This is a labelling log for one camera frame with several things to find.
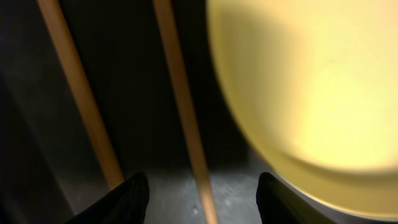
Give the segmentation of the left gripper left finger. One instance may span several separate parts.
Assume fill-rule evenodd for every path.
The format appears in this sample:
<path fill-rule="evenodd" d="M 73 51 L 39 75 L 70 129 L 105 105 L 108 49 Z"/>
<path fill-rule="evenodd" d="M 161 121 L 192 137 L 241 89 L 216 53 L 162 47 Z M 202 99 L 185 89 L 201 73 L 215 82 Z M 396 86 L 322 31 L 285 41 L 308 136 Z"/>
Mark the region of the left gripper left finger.
<path fill-rule="evenodd" d="M 67 224 L 143 224 L 149 195 L 148 178 L 138 172 Z"/>

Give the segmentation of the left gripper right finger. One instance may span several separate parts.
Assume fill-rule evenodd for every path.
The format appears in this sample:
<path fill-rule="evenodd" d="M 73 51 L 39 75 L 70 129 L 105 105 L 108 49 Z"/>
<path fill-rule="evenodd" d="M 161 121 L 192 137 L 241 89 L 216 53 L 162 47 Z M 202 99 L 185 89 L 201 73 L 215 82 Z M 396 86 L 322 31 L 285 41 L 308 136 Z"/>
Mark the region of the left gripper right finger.
<path fill-rule="evenodd" d="M 335 224 L 269 172 L 259 176 L 256 203 L 262 224 Z"/>

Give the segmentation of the wooden chopstick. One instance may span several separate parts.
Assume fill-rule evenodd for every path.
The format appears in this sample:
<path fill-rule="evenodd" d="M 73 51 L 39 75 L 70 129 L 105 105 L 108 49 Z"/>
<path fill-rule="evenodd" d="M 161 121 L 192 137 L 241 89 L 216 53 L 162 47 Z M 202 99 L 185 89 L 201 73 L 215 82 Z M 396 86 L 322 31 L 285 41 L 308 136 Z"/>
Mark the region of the wooden chopstick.
<path fill-rule="evenodd" d="M 37 1 L 108 187 L 124 182 L 73 37 L 57 0 Z"/>
<path fill-rule="evenodd" d="M 218 224 L 210 175 L 201 141 L 171 0 L 153 0 L 175 101 L 207 224 Z"/>

